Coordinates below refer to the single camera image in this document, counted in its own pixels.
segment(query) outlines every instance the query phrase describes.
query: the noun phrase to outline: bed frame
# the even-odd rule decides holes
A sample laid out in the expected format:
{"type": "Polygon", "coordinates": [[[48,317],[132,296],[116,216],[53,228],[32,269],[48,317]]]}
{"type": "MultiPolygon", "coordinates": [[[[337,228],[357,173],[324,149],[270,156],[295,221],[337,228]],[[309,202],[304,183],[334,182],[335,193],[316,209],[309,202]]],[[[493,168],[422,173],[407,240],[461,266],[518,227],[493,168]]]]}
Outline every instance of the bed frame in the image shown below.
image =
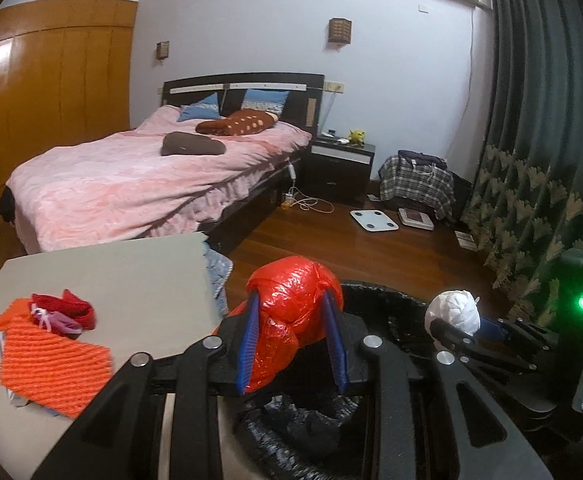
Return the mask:
{"type": "MultiPolygon", "coordinates": [[[[288,90],[289,98],[280,120],[316,137],[324,84],[324,75],[284,72],[191,77],[164,83],[162,104],[190,105],[216,92],[220,114],[226,117],[240,109],[249,88],[288,90]]],[[[307,149],[303,149],[290,157],[299,178],[306,153],[307,149]]],[[[284,162],[265,176],[246,198],[227,207],[220,219],[201,224],[198,230],[207,234],[213,249],[228,254],[282,203],[290,185],[287,163],[284,162]]]]}

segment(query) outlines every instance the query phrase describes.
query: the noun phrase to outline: beige tabletop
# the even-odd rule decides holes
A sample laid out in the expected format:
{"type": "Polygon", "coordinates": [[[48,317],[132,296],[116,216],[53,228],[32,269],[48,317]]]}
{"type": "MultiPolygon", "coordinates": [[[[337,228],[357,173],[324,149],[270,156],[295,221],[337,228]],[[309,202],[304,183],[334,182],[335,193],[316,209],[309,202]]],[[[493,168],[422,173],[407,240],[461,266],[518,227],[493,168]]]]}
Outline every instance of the beige tabletop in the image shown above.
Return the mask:
{"type": "MultiPolygon", "coordinates": [[[[16,298],[60,296],[68,288],[96,311],[96,329],[79,340],[110,348],[116,370],[138,351],[155,358],[178,354],[220,321],[206,271],[205,239],[200,233],[143,238],[9,260],[0,270],[0,313],[16,298]]],[[[170,405],[163,437],[170,431],[170,405]]],[[[220,418],[225,478],[262,478],[220,418]]],[[[0,463],[14,480],[29,480],[70,424],[35,404],[10,405],[0,385],[0,463]]],[[[161,478],[166,478],[166,451],[161,478]]]]}

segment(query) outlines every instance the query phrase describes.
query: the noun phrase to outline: nightstand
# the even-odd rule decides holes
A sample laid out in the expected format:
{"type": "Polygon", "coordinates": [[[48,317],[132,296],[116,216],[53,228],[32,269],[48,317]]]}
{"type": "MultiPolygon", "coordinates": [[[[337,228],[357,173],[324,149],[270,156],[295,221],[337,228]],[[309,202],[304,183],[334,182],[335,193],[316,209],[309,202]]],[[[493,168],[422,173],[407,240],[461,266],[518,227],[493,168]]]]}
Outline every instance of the nightstand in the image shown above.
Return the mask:
{"type": "Polygon", "coordinates": [[[305,160],[303,193],[362,207],[375,152],[369,143],[358,146],[314,139],[305,160]]]}

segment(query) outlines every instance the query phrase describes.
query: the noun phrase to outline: headboard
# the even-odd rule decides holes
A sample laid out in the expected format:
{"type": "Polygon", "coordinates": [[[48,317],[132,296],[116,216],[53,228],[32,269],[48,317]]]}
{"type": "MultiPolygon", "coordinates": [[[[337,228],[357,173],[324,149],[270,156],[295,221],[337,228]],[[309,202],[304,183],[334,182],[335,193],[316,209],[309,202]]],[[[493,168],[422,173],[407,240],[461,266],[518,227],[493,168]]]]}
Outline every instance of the headboard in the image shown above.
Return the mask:
{"type": "Polygon", "coordinates": [[[240,109],[248,88],[289,90],[280,120],[316,136],[324,84],[325,76],[319,74],[252,72],[206,75],[165,82],[162,104],[190,105],[217,92],[220,114],[226,117],[240,109]]]}

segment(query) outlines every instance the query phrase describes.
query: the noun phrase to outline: bed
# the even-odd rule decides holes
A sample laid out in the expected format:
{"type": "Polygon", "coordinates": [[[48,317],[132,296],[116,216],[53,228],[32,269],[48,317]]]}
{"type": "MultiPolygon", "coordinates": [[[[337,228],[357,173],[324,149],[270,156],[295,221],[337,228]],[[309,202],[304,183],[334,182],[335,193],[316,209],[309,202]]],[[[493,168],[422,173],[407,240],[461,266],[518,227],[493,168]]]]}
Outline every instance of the bed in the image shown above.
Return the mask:
{"type": "Polygon", "coordinates": [[[162,106],[129,132],[53,148],[19,166],[8,182],[18,237],[29,254],[203,231],[227,254],[281,202],[289,163],[302,171],[318,130],[324,76],[242,73],[168,81],[162,106]],[[181,105],[218,95],[220,112],[239,110],[247,89],[283,89],[280,121],[252,136],[222,137],[223,155],[160,156],[181,105]]]}

